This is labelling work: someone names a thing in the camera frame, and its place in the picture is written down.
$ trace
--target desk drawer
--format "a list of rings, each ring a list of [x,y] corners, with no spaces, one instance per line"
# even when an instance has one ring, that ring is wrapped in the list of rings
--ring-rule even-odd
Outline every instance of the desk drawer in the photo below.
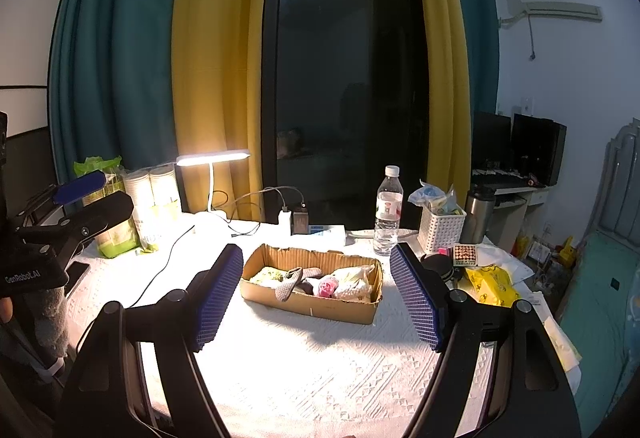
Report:
[[[549,196],[549,191],[536,191],[531,193],[529,199],[529,205],[541,205],[546,202],[546,197]]]

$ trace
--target bed headboard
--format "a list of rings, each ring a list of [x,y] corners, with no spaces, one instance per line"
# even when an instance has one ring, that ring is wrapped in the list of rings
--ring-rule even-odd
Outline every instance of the bed headboard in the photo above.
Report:
[[[607,144],[600,188],[587,234],[598,230],[640,253],[640,120]]]

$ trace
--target green plastic packaging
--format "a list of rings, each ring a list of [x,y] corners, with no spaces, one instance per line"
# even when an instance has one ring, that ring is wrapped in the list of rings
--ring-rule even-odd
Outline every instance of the green plastic packaging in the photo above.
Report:
[[[83,163],[74,162],[74,172],[78,177],[92,171],[102,171],[107,178],[107,183],[102,189],[82,198],[84,206],[116,191],[124,192],[122,168],[120,167],[121,161],[122,157],[120,156],[112,160],[103,160],[99,156],[91,156],[86,158]],[[96,236],[95,241],[98,244],[98,250],[105,258],[115,258],[132,248],[136,248],[138,246],[138,234],[133,219],[129,218],[126,222],[122,222],[99,234]]]

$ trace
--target smartphone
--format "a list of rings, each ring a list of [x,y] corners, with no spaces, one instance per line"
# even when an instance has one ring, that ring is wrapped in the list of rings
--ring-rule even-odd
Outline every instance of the smartphone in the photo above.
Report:
[[[65,272],[69,276],[69,281],[65,284],[65,297],[71,296],[82,278],[89,272],[89,268],[88,264],[79,261],[74,261],[66,268]]]

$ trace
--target water bottle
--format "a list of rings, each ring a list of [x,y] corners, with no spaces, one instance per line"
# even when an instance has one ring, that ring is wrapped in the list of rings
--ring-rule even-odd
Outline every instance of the water bottle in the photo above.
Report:
[[[387,165],[385,179],[378,189],[373,250],[380,256],[391,254],[391,249],[398,242],[403,193],[399,176],[400,168],[397,165]]]

